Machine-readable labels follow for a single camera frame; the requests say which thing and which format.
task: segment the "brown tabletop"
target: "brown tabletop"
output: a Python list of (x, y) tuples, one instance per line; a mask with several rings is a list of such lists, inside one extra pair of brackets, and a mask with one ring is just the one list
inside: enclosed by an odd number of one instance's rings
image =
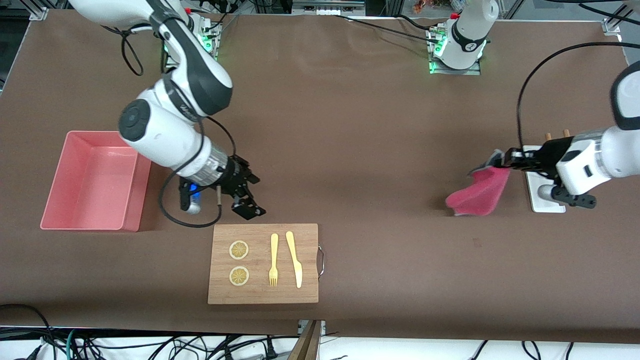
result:
[[(159, 77), (160, 57), (151, 34), (132, 37), (137, 78), (118, 36), (49, 12), (31, 23), (0, 97), (0, 302), (74, 327), (291, 333), (318, 318), (345, 336), (637, 341), (640, 178), (594, 189), (593, 211), (533, 213), (517, 172), (488, 217), (444, 206), (493, 149), (516, 145), (529, 71), (564, 46), (605, 40), (594, 22), (498, 22), (490, 35), (482, 76), (437, 76), (419, 40), (336, 17), (234, 21), (219, 57), (234, 97), (215, 117), (262, 178), (252, 190), (268, 214), (251, 223), (318, 223), (326, 273), (318, 304), (210, 306), (212, 229), (162, 217), (168, 169), (152, 167), (138, 233), (39, 229), (67, 131), (115, 130)], [(609, 88), (625, 65), (620, 48), (587, 48), (543, 67), (525, 95), (525, 142), (612, 125)], [(206, 131), (228, 148), (214, 125)], [(182, 218), (213, 218), (205, 196), (202, 216)], [(166, 196), (173, 213), (176, 199)], [(244, 223), (229, 206), (221, 223)]]

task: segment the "lemon slice drawing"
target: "lemon slice drawing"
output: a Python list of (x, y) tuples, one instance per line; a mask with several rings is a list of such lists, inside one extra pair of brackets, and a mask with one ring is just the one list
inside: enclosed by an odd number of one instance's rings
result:
[(249, 245), (242, 240), (234, 241), (229, 247), (229, 255), (236, 260), (244, 259), (248, 253)]
[(233, 285), (242, 286), (246, 284), (248, 280), (249, 270), (247, 270), (244, 266), (236, 266), (235, 268), (231, 269), (231, 272), (229, 273), (229, 281), (231, 281)]

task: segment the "pink cloth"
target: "pink cloth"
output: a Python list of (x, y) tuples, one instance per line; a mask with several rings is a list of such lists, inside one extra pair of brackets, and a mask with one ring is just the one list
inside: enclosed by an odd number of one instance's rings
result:
[(456, 216), (489, 215), (498, 205), (510, 172), (509, 168), (497, 167), (475, 171), (471, 174), (474, 178), (471, 186), (452, 193), (445, 202)]

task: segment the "pink plastic container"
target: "pink plastic container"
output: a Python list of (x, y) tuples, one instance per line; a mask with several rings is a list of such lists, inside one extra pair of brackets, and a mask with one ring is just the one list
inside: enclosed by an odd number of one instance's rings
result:
[(117, 131), (69, 131), (40, 228), (138, 231), (150, 168)]

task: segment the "cutting board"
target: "cutting board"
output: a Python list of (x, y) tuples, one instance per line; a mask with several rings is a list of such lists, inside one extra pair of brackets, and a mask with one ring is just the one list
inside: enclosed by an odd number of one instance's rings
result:
[[(296, 240), (296, 255), (302, 264), (302, 286), (296, 287), (293, 261), (285, 233), (292, 231)], [(278, 285), (269, 286), (271, 268), (271, 234), (278, 234)], [(229, 247), (244, 241), (248, 253), (234, 259)], [(209, 273), (209, 304), (301, 304), (318, 302), (318, 225), (317, 224), (242, 224), (216, 225), (213, 230), (211, 272)], [(249, 271), (244, 285), (229, 280), (237, 266)]]

